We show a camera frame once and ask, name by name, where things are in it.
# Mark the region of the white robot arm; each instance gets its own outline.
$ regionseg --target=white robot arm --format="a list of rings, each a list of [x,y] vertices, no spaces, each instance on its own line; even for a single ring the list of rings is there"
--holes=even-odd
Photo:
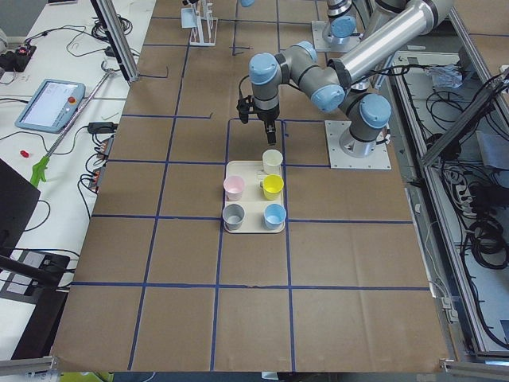
[[[348,109],[359,114],[361,123],[355,127],[352,124],[352,129],[358,131],[350,131],[353,137],[360,141],[375,140],[379,129],[387,124],[390,105],[385,99],[382,101],[380,95],[366,97],[363,102],[356,100],[358,95],[347,97],[350,87],[405,43],[440,24],[454,0],[376,2],[379,9],[373,13],[364,39],[341,58],[330,60],[327,68],[316,64],[317,54],[307,41],[275,55],[255,55],[249,64],[253,96],[241,98],[237,107],[243,123],[247,123],[249,114],[255,113],[265,123],[268,143],[275,144],[278,87],[292,80],[320,110],[331,112],[342,105],[344,111]]]

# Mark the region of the pink cup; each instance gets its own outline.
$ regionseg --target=pink cup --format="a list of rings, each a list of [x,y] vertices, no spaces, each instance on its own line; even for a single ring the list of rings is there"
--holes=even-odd
[[[223,182],[224,191],[229,201],[238,201],[242,197],[246,183],[241,177],[232,175]]]

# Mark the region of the green handle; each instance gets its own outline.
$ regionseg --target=green handle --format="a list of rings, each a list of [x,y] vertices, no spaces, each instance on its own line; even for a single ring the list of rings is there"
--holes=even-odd
[[[32,166],[30,183],[32,183],[34,187],[38,187],[40,181],[46,181],[45,170],[48,168],[48,162],[49,157],[44,156],[38,163]]]

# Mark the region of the yellow cup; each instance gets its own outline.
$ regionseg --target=yellow cup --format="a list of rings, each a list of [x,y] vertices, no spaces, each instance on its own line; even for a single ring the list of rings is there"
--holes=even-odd
[[[263,179],[262,187],[263,187],[263,195],[269,201],[273,201],[277,199],[279,193],[283,190],[283,186],[285,182],[283,178],[276,174],[267,175],[265,179]]]

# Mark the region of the blue joint cap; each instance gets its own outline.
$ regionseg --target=blue joint cap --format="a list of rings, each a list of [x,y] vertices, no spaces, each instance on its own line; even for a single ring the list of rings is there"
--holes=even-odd
[[[381,95],[368,94],[360,101],[359,112],[367,125],[381,129],[389,122],[392,109],[389,101]]]
[[[343,100],[344,90],[340,85],[335,84],[325,85],[311,95],[311,102],[326,113],[335,111]]]
[[[249,61],[249,79],[255,85],[264,85],[278,73],[278,62],[270,53],[260,53]]]
[[[247,8],[248,6],[252,6],[255,3],[255,0],[240,0],[240,5],[244,8]]]
[[[313,44],[311,44],[309,41],[301,41],[293,45],[300,46],[301,48],[307,50],[307,52],[311,56],[311,60],[313,60],[313,62],[317,62],[317,51],[315,50]]]
[[[346,38],[356,30],[356,19],[352,16],[342,16],[331,23],[331,33],[337,38]]]

